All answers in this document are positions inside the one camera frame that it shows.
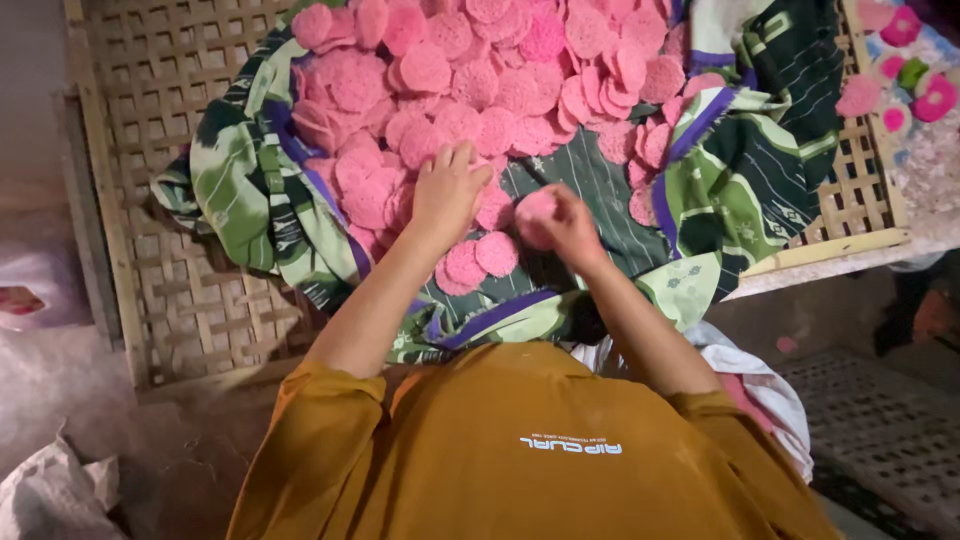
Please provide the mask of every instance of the bamboo tray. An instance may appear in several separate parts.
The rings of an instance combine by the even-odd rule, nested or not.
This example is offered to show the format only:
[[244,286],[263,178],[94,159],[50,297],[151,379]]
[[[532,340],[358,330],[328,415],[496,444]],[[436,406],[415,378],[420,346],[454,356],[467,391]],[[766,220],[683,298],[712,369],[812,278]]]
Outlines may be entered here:
[[[152,210],[149,188],[190,141],[207,102],[292,4],[64,0],[71,78],[141,401],[278,380],[322,327],[299,293],[232,265],[215,238],[199,243],[171,226]],[[853,73],[867,56],[858,22],[844,28],[837,43]],[[840,182],[820,189],[824,215],[749,273],[903,242],[902,203],[882,174],[891,162],[885,141],[869,118],[848,121],[841,136],[850,151],[838,153]]]

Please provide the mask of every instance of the forearm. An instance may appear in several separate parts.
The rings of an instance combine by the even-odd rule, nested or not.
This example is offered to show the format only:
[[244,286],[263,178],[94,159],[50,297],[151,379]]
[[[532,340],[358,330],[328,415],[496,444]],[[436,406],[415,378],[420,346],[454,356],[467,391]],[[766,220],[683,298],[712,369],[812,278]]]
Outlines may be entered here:
[[407,308],[442,250],[408,227],[326,324],[306,355],[358,378],[383,369]]
[[603,259],[582,277],[627,365],[655,392],[721,388],[709,364],[611,261]]

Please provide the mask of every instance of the mustard yellow shirt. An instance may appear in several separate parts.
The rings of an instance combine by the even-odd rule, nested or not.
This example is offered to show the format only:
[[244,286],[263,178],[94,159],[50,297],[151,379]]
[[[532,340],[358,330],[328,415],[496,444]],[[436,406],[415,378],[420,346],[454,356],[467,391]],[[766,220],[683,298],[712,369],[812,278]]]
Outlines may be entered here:
[[480,347],[396,407],[304,362],[282,384],[228,538],[836,538],[723,393],[669,403],[546,343]]

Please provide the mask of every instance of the sleeve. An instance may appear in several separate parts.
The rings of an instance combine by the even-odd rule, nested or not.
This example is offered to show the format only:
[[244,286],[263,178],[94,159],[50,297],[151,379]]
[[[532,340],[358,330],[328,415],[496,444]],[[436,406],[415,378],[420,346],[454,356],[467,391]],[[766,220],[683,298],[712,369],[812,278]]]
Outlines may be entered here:
[[751,499],[780,536],[838,535],[780,445],[723,391],[671,396],[667,401],[723,452]]
[[280,386],[228,540],[319,538],[380,422],[386,382],[305,361]]

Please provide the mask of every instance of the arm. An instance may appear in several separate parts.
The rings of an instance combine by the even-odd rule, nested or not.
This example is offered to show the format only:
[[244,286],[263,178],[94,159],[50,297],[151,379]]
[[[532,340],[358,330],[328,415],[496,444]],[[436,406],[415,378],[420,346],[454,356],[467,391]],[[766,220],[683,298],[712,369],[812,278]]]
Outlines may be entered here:
[[557,255],[587,283],[627,365],[662,396],[720,390],[709,364],[607,257],[587,205],[565,184],[545,189],[557,199],[557,211],[538,225],[553,239]]
[[477,195],[492,177],[489,165],[469,170],[473,154],[470,143],[444,146],[423,166],[413,219],[326,324],[306,361],[361,379],[379,375],[404,313],[440,257],[463,238]]

